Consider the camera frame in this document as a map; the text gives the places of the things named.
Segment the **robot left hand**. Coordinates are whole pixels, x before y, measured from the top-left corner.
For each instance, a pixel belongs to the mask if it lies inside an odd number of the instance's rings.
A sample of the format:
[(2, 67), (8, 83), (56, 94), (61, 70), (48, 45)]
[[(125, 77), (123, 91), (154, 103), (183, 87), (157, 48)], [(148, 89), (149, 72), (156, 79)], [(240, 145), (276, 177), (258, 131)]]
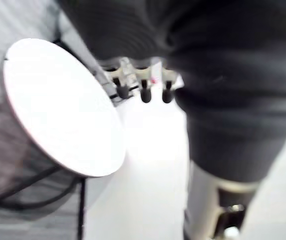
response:
[(240, 229), (286, 142), (286, 0), (61, 0), (102, 66), (177, 72), (189, 140), (186, 240)]

